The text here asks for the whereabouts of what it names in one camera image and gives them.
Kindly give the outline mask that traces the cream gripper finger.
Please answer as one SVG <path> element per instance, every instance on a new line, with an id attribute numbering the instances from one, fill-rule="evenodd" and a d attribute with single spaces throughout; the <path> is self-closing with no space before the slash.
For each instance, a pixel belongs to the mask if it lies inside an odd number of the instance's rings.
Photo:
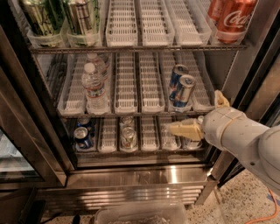
<path id="1" fill-rule="evenodd" d="M 174 136 L 185 137 L 193 141 L 200 141 L 204 138 L 202 126 L 195 118 L 169 123 L 166 128 Z"/>
<path id="2" fill-rule="evenodd" d="M 230 106 L 228 99 L 223 95 L 223 93 L 220 90 L 214 91 L 214 106 L 217 109 Z"/>

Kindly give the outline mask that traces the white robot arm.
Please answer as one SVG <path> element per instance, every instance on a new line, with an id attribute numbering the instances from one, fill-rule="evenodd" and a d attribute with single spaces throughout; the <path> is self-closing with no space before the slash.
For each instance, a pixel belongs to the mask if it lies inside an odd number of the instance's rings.
<path id="1" fill-rule="evenodd" d="M 268 127 L 249 119 L 229 105 L 221 91 L 214 92 L 214 110 L 202 122 L 188 118 L 166 125 L 167 131 L 193 141 L 206 140 L 227 151 L 257 176 L 269 189 L 280 195 L 280 127 Z"/>

